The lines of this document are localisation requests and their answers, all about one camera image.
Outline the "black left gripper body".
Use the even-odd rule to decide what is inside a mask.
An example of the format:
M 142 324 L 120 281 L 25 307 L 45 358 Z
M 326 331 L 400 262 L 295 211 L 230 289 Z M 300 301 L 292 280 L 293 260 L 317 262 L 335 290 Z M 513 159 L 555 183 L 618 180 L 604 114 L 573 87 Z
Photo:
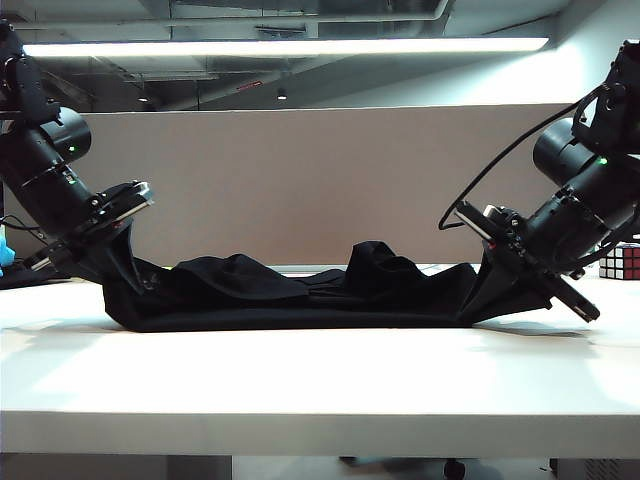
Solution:
M 72 229 L 24 261 L 33 271 L 53 267 L 65 273 L 85 273 L 78 264 L 81 249 L 114 239 L 125 223 L 153 203 L 148 182 L 132 181 L 99 192 L 85 202 Z

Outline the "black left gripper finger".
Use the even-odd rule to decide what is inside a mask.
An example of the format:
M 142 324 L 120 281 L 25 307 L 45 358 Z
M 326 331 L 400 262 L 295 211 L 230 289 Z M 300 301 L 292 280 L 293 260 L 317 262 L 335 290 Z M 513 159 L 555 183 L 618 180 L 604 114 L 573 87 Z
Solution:
M 145 292 L 145 285 L 136 266 L 131 246 L 132 222 L 128 221 L 112 240 L 112 283 L 127 286 L 136 294 Z
M 103 286 L 115 285 L 112 283 L 112 240 L 81 249 L 77 258 L 79 266 L 88 274 L 88 278 Z

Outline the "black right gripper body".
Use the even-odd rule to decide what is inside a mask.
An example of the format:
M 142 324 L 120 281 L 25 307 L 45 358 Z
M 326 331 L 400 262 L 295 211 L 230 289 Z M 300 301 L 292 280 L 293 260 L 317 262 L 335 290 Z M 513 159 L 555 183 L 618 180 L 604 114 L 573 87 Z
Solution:
M 456 205 L 455 215 L 481 237 L 483 252 L 486 249 L 492 252 L 503 268 L 515 272 L 538 272 L 550 301 L 553 298 L 560 300 L 585 321 L 594 321 L 600 316 L 600 311 L 593 303 L 563 280 L 561 274 L 545 264 L 539 255 L 530 251 L 521 235 L 525 221 L 517 212 L 492 205 L 485 212 L 480 212 L 471 203 L 461 201 Z M 457 315 L 459 321 L 495 318 L 492 316 L 493 302 L 480 305 L 474 300 L 476 280 L 460 307 Z

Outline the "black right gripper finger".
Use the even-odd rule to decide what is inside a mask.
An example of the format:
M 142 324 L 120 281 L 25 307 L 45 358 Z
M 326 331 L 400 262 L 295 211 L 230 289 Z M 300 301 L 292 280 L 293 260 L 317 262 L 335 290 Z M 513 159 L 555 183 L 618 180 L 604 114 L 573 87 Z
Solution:
M 535 270 L 515 272 L 495 267 L 494 272 L 504 286 L 493 301 L 493 317 L 551 308 L 550 295 Z
M 486 249 L 475 284 L 474 300 L 480 305 L 496 301 L 510 287 L 510 274 Z

